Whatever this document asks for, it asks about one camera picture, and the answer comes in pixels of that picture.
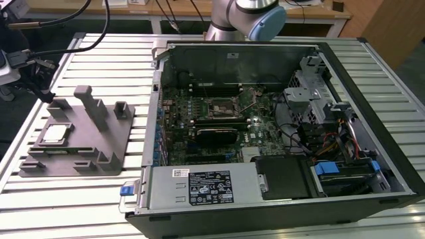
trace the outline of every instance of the gray 3d-printed holder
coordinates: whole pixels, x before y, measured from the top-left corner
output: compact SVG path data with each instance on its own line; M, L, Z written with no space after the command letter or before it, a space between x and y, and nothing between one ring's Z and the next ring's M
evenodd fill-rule
M123 168L135 107L125 102L105 106L93 99L92 87L73 92L83 106L55 99L47 110L51 117L25 162L21 177L113 176Z

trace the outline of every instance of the motherboard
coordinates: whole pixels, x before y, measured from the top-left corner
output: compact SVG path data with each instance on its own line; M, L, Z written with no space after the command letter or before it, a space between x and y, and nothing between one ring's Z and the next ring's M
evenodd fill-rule
M169 165L244 162L244 149L285 154L276 99L264 86L163 88Z

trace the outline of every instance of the power supply label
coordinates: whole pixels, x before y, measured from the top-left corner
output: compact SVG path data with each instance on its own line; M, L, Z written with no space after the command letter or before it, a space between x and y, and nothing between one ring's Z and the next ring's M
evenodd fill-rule
M231 171L189 173L189 203L233 203Z

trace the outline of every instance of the power cable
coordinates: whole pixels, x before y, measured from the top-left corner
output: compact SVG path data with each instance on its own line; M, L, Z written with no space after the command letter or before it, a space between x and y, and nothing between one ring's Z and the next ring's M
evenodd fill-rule
M47 21L47 22L24 22L24 23L12 23L8 25L9 29L29 29L29 28L40 28L40 27L45 27L45 26L53 26L57 24L61 24L64 22L68 22L69 20L73 20L88 8L88 6L91 5L92 0L87 0L83 7L79 9L79 11L76 11L72 15L53 20L53 21Z
M63 49L63 50L53 50L53 51L41 51L41 52L35 52L29 54L29 59L41 57L41 56L48 56L48 55L57 55L57 54L67 54L67 53L77 53L77 52L84 52L92 50L101 40L105 38L108 29L109 29L109 22L111 22L111 10L109 10L109 0L105 0L105 6L107 6L107 20L105 20L105 26L103 29L103 32L100 34L99 39L95 41L95 43L89 47L79 48L79 49Z
M285 2L292 5L292 6L300 6L303 8L303 24L305 23L305 13L304 13L304 7L305 6L312 6L312 4L300 4L299 2L295 1L296 4L288 2L288 0L285 0Z
M199 13L199 16L200 16L200 18L201 18L203 25L204 25L204 31L208 31L207 24L205 24L205 21L204 21L204 18L203 18L201 12L200 12L200 10L199 10L199 7L197 7L197 5L195 4L193 0L191 0L191 2L192 2L192 5L193 5L193 7L195 7L195 9L196 9L197 13Z
M168 7L169 7L169 9L171 9L171 12L172 12L175 21L172 21L171 18L167 16L167 13L165 13L165 11L164 11L164 8L163 8L163 6L161 6L159 0L156 0L156 3L157 3L157 5L159 5L159 7L160 7L160 10L161 10L161 12L163 12L163 15L164 15L164 17L167 18L168 23L171 24L172 28L176 30L176 32L177 32L179 34L181 34L180 29L179 29L179 26L177 26L177 23L176 23L176 16L175 16L175 13L173 13L173 10L172 10L172 6L171 6L168 0L167 0L167 4L168 4Z

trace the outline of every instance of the floor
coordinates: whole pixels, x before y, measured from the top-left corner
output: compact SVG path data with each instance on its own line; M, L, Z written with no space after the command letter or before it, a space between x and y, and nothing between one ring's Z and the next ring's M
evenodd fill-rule
M201 34L204 26L201 22L181 22L180 28L184 34ZM101 20L80 21L76 20L67 25L55 26L36 31L24 32L31 48L35 51L63 49L76 32L100 32L103 29ZM164 34L175 34L175 30L167 22L163 22ZM148 21L123 21L111 22L109 33L152 33ZM61 56L51 56L49 59L59 61ZM396 70L400 78L413 93L425 104L425 43L420 43L405 63ZM12 90L16 99L12 102L0 100L0 160L8 149L7 141L12 141L19 128L27 118L31 108L35 104L35 95L25 90Z

